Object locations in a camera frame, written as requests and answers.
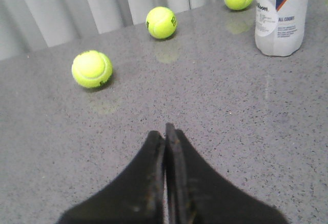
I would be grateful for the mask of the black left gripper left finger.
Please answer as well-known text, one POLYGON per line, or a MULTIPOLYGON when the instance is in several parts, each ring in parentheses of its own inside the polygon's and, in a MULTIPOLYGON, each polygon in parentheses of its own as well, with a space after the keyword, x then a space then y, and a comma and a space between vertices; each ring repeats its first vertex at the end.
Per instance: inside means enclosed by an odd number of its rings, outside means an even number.
POLYGON ((58 223, 163 223, 165 140, 149 132, 130 164, 58 223))

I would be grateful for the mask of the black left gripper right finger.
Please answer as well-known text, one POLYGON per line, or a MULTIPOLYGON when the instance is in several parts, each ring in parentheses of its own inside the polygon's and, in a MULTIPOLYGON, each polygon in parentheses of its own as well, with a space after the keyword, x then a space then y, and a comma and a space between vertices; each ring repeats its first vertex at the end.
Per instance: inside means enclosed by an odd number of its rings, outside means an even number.
POLYGON ((218 174, 170 123, 166 162, 170 223, 287 223, 276 208, 218 174))

